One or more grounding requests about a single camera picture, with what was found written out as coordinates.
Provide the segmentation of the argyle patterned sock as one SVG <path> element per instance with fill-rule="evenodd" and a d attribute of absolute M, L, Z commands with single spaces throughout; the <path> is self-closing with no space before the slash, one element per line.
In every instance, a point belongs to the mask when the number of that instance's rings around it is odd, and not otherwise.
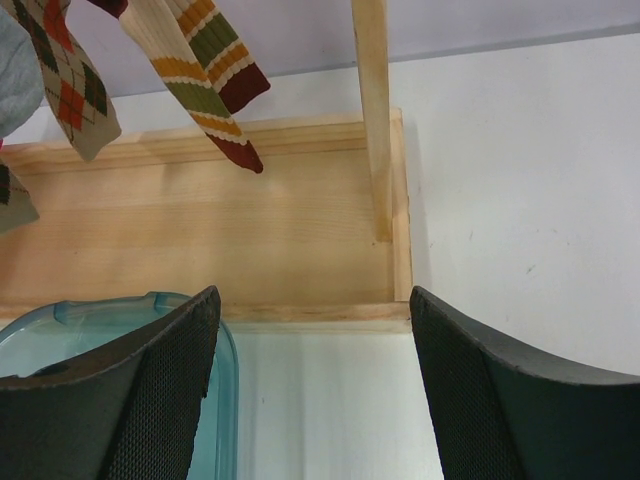
<path fill-rule="evenodd" d="M 121 127 L 104 83 L 66 25 L 70 3 L 11 0 L 1 6 L 30 37 L 44 95 L 69 143 L 82 160 L 94 160 Z"/>

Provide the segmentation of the wooden clothes rack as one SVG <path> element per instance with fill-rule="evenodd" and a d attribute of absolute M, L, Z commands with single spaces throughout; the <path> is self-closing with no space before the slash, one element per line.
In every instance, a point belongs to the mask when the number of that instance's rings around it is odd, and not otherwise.
<path fill-rule="evenodd" d="M 86 163 L 41 108 L 5 161 L 40 217 L 1 239 L 1 320 L 41 305 L 209 285 L 246 330 L 407 332 L 412 288 L 402 114 L 387 5 L 351 5 L 362 110 L 248 122 L 264 164 L 232 165 L 170 98 L 129 98 L 129 132 Z"/>

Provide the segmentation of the cream striped sock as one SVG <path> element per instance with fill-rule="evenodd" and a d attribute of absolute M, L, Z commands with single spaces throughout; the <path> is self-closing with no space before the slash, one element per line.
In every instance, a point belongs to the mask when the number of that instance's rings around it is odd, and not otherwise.
<path fill-rule="evenodd" d="M 213 144 L 254 173 L 263 164 L 234 120 L 270 83 L 212 0 L 95 1 L 116 18 Z"/>

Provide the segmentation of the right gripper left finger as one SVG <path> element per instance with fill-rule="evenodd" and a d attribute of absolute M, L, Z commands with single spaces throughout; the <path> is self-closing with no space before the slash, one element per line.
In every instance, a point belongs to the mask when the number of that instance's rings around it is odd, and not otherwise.
<path fill-rule="evenodd" d="M 221 321 L 208 286 L 164 316 L 63 357 L 119 300 L 60 302 L 1 331 L 5 479 L 185 479 Z"/>

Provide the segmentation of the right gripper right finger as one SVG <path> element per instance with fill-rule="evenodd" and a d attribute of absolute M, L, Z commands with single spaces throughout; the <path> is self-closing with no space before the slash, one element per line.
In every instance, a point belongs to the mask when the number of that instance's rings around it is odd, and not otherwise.
<path fill-rule="evenodd" d="M 420 286 L 409 308 L 445 478 L 638 478 L 638 376 L 535 348 Z"/>

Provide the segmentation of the blue translucent plastic bin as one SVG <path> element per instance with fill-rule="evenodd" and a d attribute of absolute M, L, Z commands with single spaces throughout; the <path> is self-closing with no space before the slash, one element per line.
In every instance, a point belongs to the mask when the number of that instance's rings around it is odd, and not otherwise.
<path fill-rule="evenodd" d="M 163 317 L 188 299 L 178 293 L 149 292 L 39 307 L 1 328 L 1 375 L 24 377 L 83 354 Z M 228 327 L 221 324 L 190 479 L 237 477 L 238 390 L 236 346 Z"/>

